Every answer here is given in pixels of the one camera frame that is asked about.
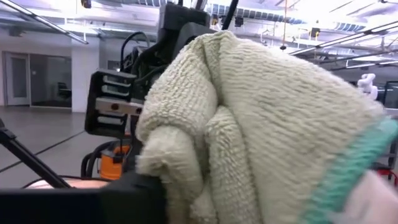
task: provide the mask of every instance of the terry cloth towel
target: terry cloth towel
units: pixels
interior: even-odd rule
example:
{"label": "terry cloth towel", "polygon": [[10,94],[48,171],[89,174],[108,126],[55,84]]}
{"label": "terry cloth towel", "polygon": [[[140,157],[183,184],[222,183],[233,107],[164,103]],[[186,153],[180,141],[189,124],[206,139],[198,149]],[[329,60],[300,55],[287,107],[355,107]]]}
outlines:
{"label": "terry cloth towel", "polygon": [[137,170],[162,179],[172,224],[325,224],[396,133],[330,72],[219,32],[150,90]]}

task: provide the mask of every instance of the metal rod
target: metal rod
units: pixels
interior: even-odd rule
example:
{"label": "metal rod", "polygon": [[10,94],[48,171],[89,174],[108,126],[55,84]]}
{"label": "metal rod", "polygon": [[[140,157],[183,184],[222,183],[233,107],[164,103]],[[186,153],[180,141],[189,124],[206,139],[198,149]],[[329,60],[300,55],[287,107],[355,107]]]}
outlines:
{"label": "metal rod", "polygon": [[6,6],[14,9],[14,10],[17,10],[18,12],[22,13],[23,15],[28,16],[28,17],[36,20],[37,22],[39,22],[41,24],[44,24],[47,27],[62,33],[63,35],[67,35],[68,37],[72,38],[73,40],[79,41],[82,44],[88,44],[87,41],[83,40],[79,36],[69,32],[69,31],[67,31],[65,29],[62,29],[61,27],[55,25],[54,23],[44,19],[41,16],[38,16],[38,15],[34,14],[33,12],[29,11],[28,9],[26,9],[26,8],[24,8],[24,7],[22,7],[22,6],[18,5],[18,4],[10,1],[10,0],[0,0],[0,2],[5,4]]}
{"label": "metal rod", "polygon": [[350,41],[350,40],[355,40],[355,39],[358,39],[358,38],[361,38],[361,37],[364,37],[364,36],[367,36],[367,35],[372,35],[372,34],[375,34],[375,33],[378,33],[378,32],[382,32],[382,31],[385,31],[385,30],[389,30],[389,29],[392,29],[392,28],[395,28],[395,27],[398,27],[398,21],[390,22],[388,24],[384,24],[384,25],[379,26],[379,27],[368,29],[368,30],[365,30],[363,32],[359,32],[359,33],[356,33],[356,34],[353,34],[353,35],[348,35],[346,37],[342,37],[342,38],[339,38],[339,39],[335,39],[335,40],[331,40],[331,41],[328,41],[328,42],[324,42],[322,44],[318,44],[318,45],[315,45],[313,47],[307,47],[305,49],[296,50],[295,52],[291,52],[289,54],[290,55],[298,55],[298,54],[302,54],[302,53],[313,51],[315,49],[322,49],[322,48],[325,48],[325,47],[331,47],[331,46],[336,45],[336,44],[341,44],[343,42],[347,42],[347,41]]}
{"label": "metal rod", "polygon": [[47,165],[45,165],[43,161],[31,153],[25,146],[23,146],[16,139],[16,136],[4,126],[0,127],[0,144],[6,147],[11,153],[13,153],[18,159],[32,169],[37,175],[43,178],[53,188],[71,188],[68,183],[66,183]]}
{"label": "metal rod", "polygon": [[364,55],[356,55],[356,56],[352,56],[352,57],[339,58],[339,59],[336,59],[336,60],[324,60],[324,61],[320,62],[320,64],[340,62],[340,61],[352,60],[352,59],[370,57],[370,56],[378,56],[378,55],[394,53],[394,52],[398,52],[398,49],[391,50],[391,51],[388,51],[388,52],[383,51],[383,52],[376,52],[376,53],[370,53],[370,54],[364,54]]}
{"label": "metal rod", "polygon": [[206,4],[207,4],[207,0],[193,0],[191,7],[196,10],[203,11],[206,7]]}
{"label": "metal rod", "polygon": [[387,49],[391,47],[391,45],[398,40],[398,37],[396,37],[393,41],[391,41],[391,43],[386,47]]}
{"label": "metal rod", "polygon": [[229,10],[227,12],[227,15],[225,17],[224,24],[222,26],[222,30],[227,30],[229,28],[229,25],[231,24],[232,18],[234,17],[235,10],[238,6],[239,0],[232,0],[231,4],[229,5]]}

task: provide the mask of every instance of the green towel edge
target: green towel edge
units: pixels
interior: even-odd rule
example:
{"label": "green towel edge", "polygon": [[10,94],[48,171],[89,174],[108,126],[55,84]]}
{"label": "green towel edge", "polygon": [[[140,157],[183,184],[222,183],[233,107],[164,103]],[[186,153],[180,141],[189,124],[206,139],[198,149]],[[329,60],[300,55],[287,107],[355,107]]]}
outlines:
{"label": "green towel edge", "polygon": [[343,210],[346,198],[364,171],[386,151],[397,134],[398,123],[386,117],[362,133],[346,153],[336,158],[312,194],[299,223],[331,223],[330,215]]}

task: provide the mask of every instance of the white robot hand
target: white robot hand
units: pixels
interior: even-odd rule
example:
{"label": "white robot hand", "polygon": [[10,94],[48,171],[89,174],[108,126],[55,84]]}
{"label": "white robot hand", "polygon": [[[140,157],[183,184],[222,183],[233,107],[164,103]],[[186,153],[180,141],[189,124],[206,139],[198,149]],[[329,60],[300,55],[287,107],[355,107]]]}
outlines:
{"label": "white robot hand", "polygon": [[373,85],[373,80],[376,77],[375,74],[364,74],[361,79],[358,80],[358,89],[360,89],[364,94],[368,95],[372,100],[377,98],[379,93],[376,86]]}

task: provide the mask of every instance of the black cable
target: black cable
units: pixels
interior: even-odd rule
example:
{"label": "black cable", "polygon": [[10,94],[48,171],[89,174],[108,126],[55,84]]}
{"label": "black cable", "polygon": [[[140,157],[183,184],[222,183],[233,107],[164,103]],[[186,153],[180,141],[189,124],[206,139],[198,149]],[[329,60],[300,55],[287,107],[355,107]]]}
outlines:
{"label": "black cable", "polygon": [[223,24],[223,27],[221,28],[221,30],[226,30],[229,28],[229,25],[231,24],[231,21],[232,21],[232,17],[234,16],[235,10],[238,6],[238,2],[239,2],[239,0],[231,1],[231,4],[229,5],[229,11],[225,17],[225,21],[224,21],[224,24]]}
{"label": "black cable", "polygon": [[90,160],[91,156],[93,153],[87,154],[83,160],[81,161],[81,166],[80,166],[80,177],[87,177],[87,163]]}
{"label": "black cable", "polygon": [[142,75],[141,72],[139,71],[141,62],[149,55],[154,55],[156,52],[158,52],[165,45],[165,43],[167,43],[167,38],[162,38],[159,40],[158,43],[156,43],[152,47],[149,47],[147,50],[143,51],[143,53],[141,53],[138,56],[137,60],[133,63],[131,68],[131,73],[133,75],[137,75],[138,79],[140,79]]}
{"label": "black cable", "polygon": [[86,177],[93,176],[94,164],[95,164],[95,161],[97,160],[97,157],[103,150],[106,150],[109,147],[111,147],[113,142],[114,141],[102,143],[94,150],[94,152],[92,153],[90,160],[88,161],[88,164],[87,164]]}
{"label": "black cable", "polygon": [[201,5],[203,4],[203,0],[197,0],[197,5],[195,6],[196,10],[201,10]]}
{"label": "black cable", "polygon": [[133,34],[131,34],[128,38],[126,38],[126,40],[123,42],[123,44],[122,44],[122,47],[121,47],[121,52],[120,52],[120,71],[123,71],[124,70],[124,48],[126,47],[126,45],[127,45],[127,43],[131,40],[131,39],[133,39],[135,36],[137,36],[137,35],[143,35],[144,36],[144,38],[145,38],[145,40],[146,40],[146,42],[147,42],[147,45],[148,45],[148,47],[150,46],[150,41],[149,41],[149,38],[148,38],[148,36],[144,33],[144,32],[141,32],[141,31],[139,31],[139,32],[135,32],[135,33],[133,33]]}
{"label": "black cable", "polygon": [[144,82],[148,81],[150,78],[152,78],[154,75],[163,72],[167,66],[169,65],[161,65],[159,67],[154,68],[153,70],[151,70],[150,72],[148,72],[146,75],[144,75],[143,77],[137,79],[134,83],[136,84],[143,84]]}

